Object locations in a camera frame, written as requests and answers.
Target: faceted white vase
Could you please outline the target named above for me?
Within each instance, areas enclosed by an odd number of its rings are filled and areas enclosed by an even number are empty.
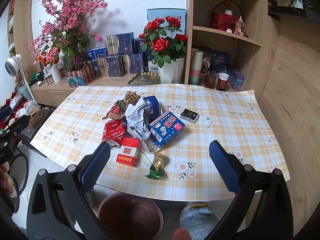
[[[159,75],[162,84],[179,84],[181,81],[182,70],[184,67],[184,58],[178,58],[177,62],[164,63],[162,68],[159,68]]]

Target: red and white box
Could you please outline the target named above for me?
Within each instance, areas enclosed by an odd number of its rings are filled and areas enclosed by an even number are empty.
[[[118,154],[117,162],[129,166],[135,166],[141,142],[137,138],[124,137],[121,146],[121,153]]]

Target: plaid tablecloth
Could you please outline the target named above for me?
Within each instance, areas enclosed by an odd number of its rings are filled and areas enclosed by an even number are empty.
[[[141,87],[79,87],[54,111],[31,144],[63,167],[78,164],[102,141],[102,120],[126,91],[142,97],[155,95],[163,109],[177,117],[188,108],[200,114],[193,124],[165,145],[165,173],[161,180],[147,179],[148,168],[118,164],[119,149],[111,157],[97,183],[114,190],[143,197],[174,201],[208,201],[234,197],[224,185],[209,158],[211,141],[218,140],[242,164],[256,170],[282,170],[290,179],[283,154],[263,116],[254,91],[219,92],[180,84]]]

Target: gold-rimmed tray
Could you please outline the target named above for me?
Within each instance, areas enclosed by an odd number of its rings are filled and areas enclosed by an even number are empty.
[[[129,86],[148,86],[159,84],[161,84],[159,74],[149,72],[139,73],[128,82]]]

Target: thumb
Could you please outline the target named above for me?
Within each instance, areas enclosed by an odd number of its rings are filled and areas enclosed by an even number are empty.
[[[174,232],[172,240],[191,240],[191,236],[186,228],[179,228]]]

